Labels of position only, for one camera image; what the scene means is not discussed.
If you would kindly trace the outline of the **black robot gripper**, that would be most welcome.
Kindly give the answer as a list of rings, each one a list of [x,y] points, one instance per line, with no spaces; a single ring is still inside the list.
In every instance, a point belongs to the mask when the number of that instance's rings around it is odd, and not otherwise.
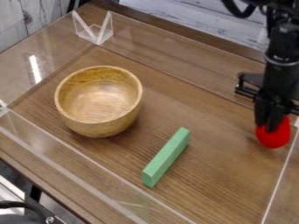
[[[268,101],[258,95],[259,90],[268,90],[284,101]],[[240,72],[235,92],[248,98],[255,98],[256,126],[266,125],[266,131],[274,132],[286,116],[291,113],[299,116],[299,59],[280,60],[266,56],[263,73]]]

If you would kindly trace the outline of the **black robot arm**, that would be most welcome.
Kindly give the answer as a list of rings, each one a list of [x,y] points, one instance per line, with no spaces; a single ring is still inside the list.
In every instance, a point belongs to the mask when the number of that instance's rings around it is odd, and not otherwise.
[[[255,123],[267,132],[278,130],[290,114],[299,115],[299,0],[220,0],[236,18],[248,18],[256,9],[266,15],[266,69],[240,72],[235,91],[254,99]]]

